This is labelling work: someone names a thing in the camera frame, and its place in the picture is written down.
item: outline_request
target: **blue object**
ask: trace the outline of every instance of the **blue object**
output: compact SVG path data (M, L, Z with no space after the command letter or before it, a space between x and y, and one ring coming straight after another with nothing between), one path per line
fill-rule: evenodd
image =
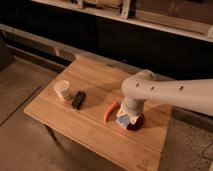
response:
M131 121L128 115L122 115L116 119L116 122L124 129L127 129Z

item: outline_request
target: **dark background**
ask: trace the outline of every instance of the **dark background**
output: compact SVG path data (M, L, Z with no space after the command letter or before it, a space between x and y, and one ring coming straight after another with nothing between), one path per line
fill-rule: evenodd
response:
M176 79L213 77L213 44L30 0L0 2L0 23Z

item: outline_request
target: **table leg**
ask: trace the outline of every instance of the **table leg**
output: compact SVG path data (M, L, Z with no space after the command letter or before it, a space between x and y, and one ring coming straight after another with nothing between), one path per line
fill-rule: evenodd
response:
M45 124L44 124L44 126L45 126L45 128L47 129L47 131L48 131L48 133L50 134L50 136L52 137L52 139L53 139L54 141L57 141L57 137L55 136L55 133L54 133L53 129L50 128L49 126L45 125Z

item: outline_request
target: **floor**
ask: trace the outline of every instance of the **floor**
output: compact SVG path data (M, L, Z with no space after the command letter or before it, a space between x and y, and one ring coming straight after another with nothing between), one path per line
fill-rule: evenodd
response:
M25 115L24 107L57 72L16 58L0 72L0 170L66 171L122 168ZM161 171L208 171L213 159L212 118L174 108Z

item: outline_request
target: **red object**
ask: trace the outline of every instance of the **red object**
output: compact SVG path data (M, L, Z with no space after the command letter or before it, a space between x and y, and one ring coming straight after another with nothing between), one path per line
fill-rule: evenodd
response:
M104 122L107 122L109 115L113 112L113 110L115 110L117 107L119 107L119 103L118 102L113 102L108 108L107 110L104 112Z

